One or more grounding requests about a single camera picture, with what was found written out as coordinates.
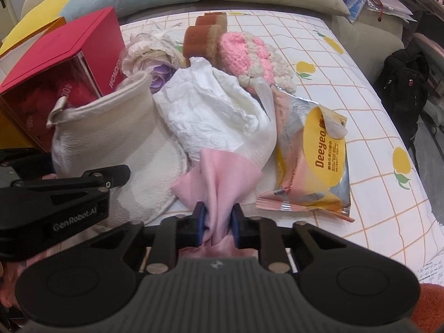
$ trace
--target gray floor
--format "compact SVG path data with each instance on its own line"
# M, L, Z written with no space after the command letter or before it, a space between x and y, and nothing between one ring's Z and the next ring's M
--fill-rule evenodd
M436 138L444 150L444 133L438 130ZM421 119L418 121L415 148L422 184L435 217L440 224L444 224L444 161Z

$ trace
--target black backpack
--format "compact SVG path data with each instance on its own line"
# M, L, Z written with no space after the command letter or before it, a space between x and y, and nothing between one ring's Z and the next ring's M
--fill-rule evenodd
M404 145L414 153L418 118L427 102L428 72L428 62L422 52L411 56L401 49L385 59L384 68L374 84Z

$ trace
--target pink and white crochet item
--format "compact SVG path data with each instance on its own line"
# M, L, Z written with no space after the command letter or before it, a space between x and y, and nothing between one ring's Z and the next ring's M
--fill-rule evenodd
M227 32L219 40L219 52L226 71L240 86L253 92L250 79L262 77L289 93L296 92L293 69L271 45L248 32Z

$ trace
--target yellow oval label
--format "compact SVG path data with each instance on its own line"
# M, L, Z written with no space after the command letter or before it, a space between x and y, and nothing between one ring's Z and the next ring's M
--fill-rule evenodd
M328 187L338 185L345 165L345 139L333 139L319 107L307 115L303 136L304 156L310 169Z

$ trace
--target red box lid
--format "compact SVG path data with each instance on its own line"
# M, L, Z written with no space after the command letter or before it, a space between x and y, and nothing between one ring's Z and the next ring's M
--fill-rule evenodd
M81 50L96 26L112 7L93 12L43 35L23 55L0 85L0 94L46 69L71 59Z

